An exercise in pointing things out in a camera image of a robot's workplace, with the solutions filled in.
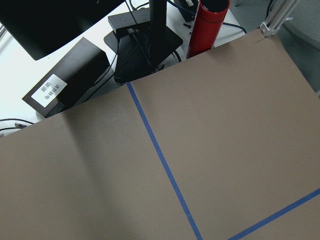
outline monitor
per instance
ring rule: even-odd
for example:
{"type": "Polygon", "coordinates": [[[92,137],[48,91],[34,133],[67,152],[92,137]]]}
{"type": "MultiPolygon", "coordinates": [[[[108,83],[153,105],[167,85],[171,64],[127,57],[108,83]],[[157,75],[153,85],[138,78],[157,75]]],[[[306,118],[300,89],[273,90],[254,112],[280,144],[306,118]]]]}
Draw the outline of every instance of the monitor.
{"type": "Polygon", "coordinates": [[[0,23],[34,59],[67,44],[124,0],[5,0],[0,23]]]}

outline black cable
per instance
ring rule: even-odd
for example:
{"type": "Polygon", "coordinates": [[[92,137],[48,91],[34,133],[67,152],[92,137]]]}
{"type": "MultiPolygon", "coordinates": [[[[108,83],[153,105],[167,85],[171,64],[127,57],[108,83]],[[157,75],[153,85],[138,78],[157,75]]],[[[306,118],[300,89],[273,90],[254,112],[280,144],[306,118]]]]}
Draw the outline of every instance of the black cable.
{"type": "MultiPolygon", "coordinates": [[[[125,0],[124,2],[125,2],[125,4],[126,4],[127,8],[129,9],[129,12],[130,12],[130,14],[131,14],[131,16],[132,16],[135,24],[138,25],[137,20],[136,20],[134,14],[132,13],[132,11],[131,11],[128,3],[127,3],[127,0],[125,0]]],[[[137,32],[137,30],[136,30],[135,28],[133,28],[133,30],[134,30],[135,34],[137,34],[137,36],[139,37],[139,33],[137,32]]],[[[151,62],[150,62],[150,56],[148,56],[148,55],[146,54],[143,46],[142,46],[142,45],[140,44],[140,42],[139,42],[138,37],[135,37],[134,35],[133,35],[133,37],[134,37],[135,41],[138,43],[138,45],[140,46],[140,49],[141,49],[141,51],[142,51],[142,53],[143,53],[143,55],[144,55],[144,58],[146,59],[148,65],[149,65],[149,67],[150,67],[150,68],[152,69],[152,71],[155,73],[156,70],[155,70],[155,68],[152,66],[152,64],[151,64],[151,62]]]]}
{"type": "Polygon", "coordinates": [[[94,94],[96,94],[96,92],[98,92],[110,79],[112,79],[112,77],[114,75],[116,75],[123,67],[124,65],[127,64],[127,62],[132,58],[132,56],[134,55],[134,53],[136,52],[136,50],[138,49],[139,44],[137,44],[135,46],[135,48],[133,49],[133,51],[130,53],[129,57],[123,62],[123,64],[110,76],[108,77],[108,79],[102,83],[99,87],[96,88],[96,90],[93,91],[93,93],[91,93],[82,103],[88,101],[94,94]]]}
{"type": "Polygon", "coordinates": [[[177,50],[174,50],[173,53],[176,55],[176,58],[178,59],[179,63],[182,62],[181,57],[179,55],[179,53],[177,52],[177,50]]]}
{"type": "Polygon", "coordinates": [[[31,121],[23,120],[23,119],[20,119],[20,118],[5,118],[5,119],[0,119],[0,122],[3,122],[3,121],[20,121],[20,122],[25,122],[25,123],[27,123],[27,124],[34,124],[34,123],[31,122],[31,121]]]}
{"type": "Polygon", "coordinates": [[[134,20],[135,24],[136,24],[136,25],[138,25],[137,20],[136,20],[136,18],[135,18],[135,16],[134,16],[134,14],[132,13],[132,11],[131,11],[131,9],[130,9],[130,7],[129,7],[128,3],[127,3],[127,0],[125,0],[124,2],[125,2],[125,4],[126,4],[126,6],[128,7],[129,12],[130,12],[130,14],[131,14],[131,16],[132,16],[132,18],[133,18],[133,20],[134,20]]]}
{"type": "Polygon", "coordinates": [[[244,27],[242,27],[242,26],[235,25],[235,24],[232,24],[232,23],[227,23],[227,22],[224,22],[222,24],[226,25],[226,26],[230,26],[230,27],[235,27],[235,28],[241,29],[245,34],[247,34],[246,29],[244,27]]]}
{"type": "Polygon", "coordinates": [[[110,71],[112,65],[114,64],[114,62],[115,62],[115,60],[116,60],[116,57],[117,57],[118,53],[119,53],[119,41],[117,40],[116,53],[115,53],[115,56],[114,56],[114,58],[113,58],[113,60],[112,60],[112,63],[110,64],[109,69],[99,78],[99,80],[95,81],[95,82],[90,86],[90,88],[92,88],[92,87],[96,86],[98,83],[100,83],[101,80],[108,74],[108,72],[110,71]]]}
{"type": "Polygon", "coordinates": [[[0,129],[0,132],[1,132],[1,131],[4,131],[4,130],[10,130],[10,129],[24,129],[24,127],[14,126],[14,127],[1,128],[1,129],[0,129]]]}
{"type": "Polygon", "coordinates": [[[266,20],[267,17],[269,16],[271,4],[273,3],[273,1],[274,1],[274,0],[270,0],[270,2],[269,2],[269,5],[268,5],[268,7],[267,7],[267,9],[266,9],[266,15],[265,15],[265,19],[264,19],[264,20],[266,20]]]}
{"type": "Polygon", "coordinates": [[[131,6],[132,10],[133,10],[133,11],[136,11],[137,8],[133,6],[131,0],[129,0],[129,3],[130,3],[130,6],[131,6]]]}
{"type": "Polygon", "coordinates": [[[139,8],[142,8],[142,7],[144,7],[144,6],[148,5],[148,4],[149,4],[149,2],[141,4],[141,5],[137,6],[136,9],[138,10],[139,8]]]}
{"type": "MultiPolygon", "coordinates": [[[[180,9],[182,11],[185,11],[187,13],[190,13],[192,14],[193,16],[196,15],[196,12],[193,12],[193,11],[190,11],[188,9],[185,9],[184,7],[181,7],[177,4],[175,4],[174,2],[172,2],[171,0],[166,0],[168,3],[170,3],[172,6],[176,7],[177,9],[180,9]]],[[[227,22],[224,22],[223,25],[226,25],[226,26],[231,26],[231,27],[235,27],[235,28],[238,28],[238,29],[241,29],[245,34],[247,34],[247,31],[244,27],[242,26],[239,26],[239,25],[236,25],[236,24],[231,24],[231,23],[227,23],[227,22]]]]}

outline blue painter's tape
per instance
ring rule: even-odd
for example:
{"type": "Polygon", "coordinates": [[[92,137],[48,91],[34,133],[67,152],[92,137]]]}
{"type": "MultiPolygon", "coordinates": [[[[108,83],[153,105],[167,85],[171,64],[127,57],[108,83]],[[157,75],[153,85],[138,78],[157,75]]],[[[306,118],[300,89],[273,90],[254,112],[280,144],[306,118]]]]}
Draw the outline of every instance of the blue painter's tape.
{"type": "Polygon", "coordinates": [[[156,137],[154,135],[154,132],[151,129],[151,126],[150,126],[150,124],[148,122],[148,119],[147,119],[147,117],[146,117],[146,115],[144,113],[144,110],[141,107],[141,104],[140,104],[140,102],[138,100],[138,97],[137,97],[137,95],[135,93],[135,90],[134,90],[134,88],[133,88],[133,86],[132,86],[132,84],[130,82],[127,82],[126,85],[127,85],[128,89],[130,91],[130,94],[132,96],[134,104],[135,104],[135,106],[136,106],[136,108],[137,108],[137,110],[138,110],[138,112],[140,114],[140,117],[141,117],[141,119],[143,121],[143,124],[144,124],[144,126],[145,126],[145,128],[146,128],[146,130],[147,130],[147,132],[149,134],[149,137],[150,137],[150,139],[151,139],[151,141],[153,143],[153,146],[154,146],[154,148],[156,150],[156,153],[158,154],[159,159],[160,159],[160,161],[161,161],[161,163],[163,165],[163,168],[164,168],[164,170],[165,170],[165,172],[166,172],[166,174],[167,174],[167,176],[168,176],[168,178],[169,178],[169,180],[170,180],[170,182],[172,184],[172,187],[173,187],[173,189],[175,191],[175,194],[178,197],[179,202],[180,202],[180,204],[181,204],[181,206],[183,208],[183,211],[184,211],[184,213],[185,213],[185,215],[186,215],[186,217],[187,217],[187,219],[188,219],[188,221],[189,221],[189,223],[191,225],[191,228],[192,228],[192,230],[193,230],[193,232],[195,234],[195,237],[196,237],[197,240],[202,240],[203,238],[202,238],[202,236],[200,234],[200,231],[199,231],[199,229],[198,229],[198,227],[196,225],[196,222],[195,222],[194,218],[191,215],[191,212],[190,212],[190,210],[189,210],[189,208],[187,206],[187,203],[186,203],[186,201],[185,201],[185,199],[184,199],[184,197],[183,197],[183,195],[182,195],[182,193],[181,193],[181,191],[180,191],[180,189],[178,187],[178,184],[177,184],[177,182],[175,180],[175,177],[172,174],[172,172],[170,170],[170,167],[169,167],[169,165],[168,165],[168,163],[167,163],[167,161],[165,159],[165,156],[161,151],[161,148],[160,148],[160,146],[158,144],[158,141],[157,141],[157,139],[156,139],[156,137]]]}
{"type": "Polygon", "coordinates": [[[290,212],[291,210],[299,207],[300,205],[306,203],[307,201],[315,198],[316,196],[320,195],[320,188],[311,192],[310,194],[304,196],[303,198],[299,199],[298,201],[295,201],[294,203],[290,204],[289,206],[286,206],[285,208],[281,209],[280,211],[277,211],[276,213],[272,214],[271,216],[268,216],[267,218],[263,219],[262,221],[252,225],[251,227],[247,228],[246,230],[243,230],[242,232],[238,233],[237,235],[229,238],[228,240],[239,240],[243,237],[251,234],[252,232],[258,230],[259,228],[267,225],[268,223],[276,220],[277,218],[280,218],[282,215],[285,215],[286,213],[290,212]]]}

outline desk surface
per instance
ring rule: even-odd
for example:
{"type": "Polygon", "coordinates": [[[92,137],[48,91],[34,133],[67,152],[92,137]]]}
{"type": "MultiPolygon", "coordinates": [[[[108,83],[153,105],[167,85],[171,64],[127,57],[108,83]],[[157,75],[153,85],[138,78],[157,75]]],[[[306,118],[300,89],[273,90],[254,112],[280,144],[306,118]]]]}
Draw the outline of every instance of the desk surface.
{"type": "MultiPolygon", "coordinates": [[[[144,2],[145,1],[143,0],[132,0],[134,6],[138,6],[144,2]]],[[[127,6],[123,3],[109,15],[127,11],[127,6]]],[[[31,122],[38,122],[44,119],[32,107],[26,104],[22,100],[22,97],[25,96],[25,94],[79,41],[81,37],[85,37],[104,50],[111,62],[115,53],[107,47],[104,42],[104,37],[112,31],[112,28],[108,23],[108,16],[104,17],[97,24],[65,46],[38,61],[33,60],[19,43],[7,33],[0,42],[0,119],[21,118],[31,122]]],[[[230,11],[228,11],[225,17],[225,22],[238,24],[230,11]]],[[[167,25],[183,39],[183,45],[177,49],[177,52],[180,54],[182,60],[185,60],[190,40],[190,29],[183,26],[183,23],[184,19],[180,12],[172,5],[168,4],[167,25]]],[[[222,26],[215,46],[217,47],[243,35],[244,33],[238,28],[222,26]]],[[[177,60],[170,56],[165,61],[165,66],[168,67],[176,63],[177,60]]],[[[12,126],[12,122],[0,123],[0,128],[12,126]]],[[[8,135],[15,131],[16,130],[8,130],[5,131],[4,134],[8,135]]]]}

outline cardboard sheet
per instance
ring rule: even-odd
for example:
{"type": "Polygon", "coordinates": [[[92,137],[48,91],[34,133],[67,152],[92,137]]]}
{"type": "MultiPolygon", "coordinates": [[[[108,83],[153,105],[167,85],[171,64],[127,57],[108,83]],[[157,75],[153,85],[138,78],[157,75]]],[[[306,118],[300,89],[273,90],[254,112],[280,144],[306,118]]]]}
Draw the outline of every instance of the cardboard sheet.
{"type": "Polygon", "coordinates": [[[193,240],[125,87],[0,139],[1,240],[193,240]]]}
{"type": "Polygon", "coordinates": [[[204,239],[320,188],[320,101],[276,36],[257,30],[132,85],[204,239]]]}
{"type": "MultiPolygon", "coordinates": [[[[320,188],[320,102],[251,32],[132,83],[204,240],[320,188]]],[[[0,139],[0,239],[195,240],[126,86],[0,139]]],[[[243,239],[320,239],[320,197],[243,239]]]]}

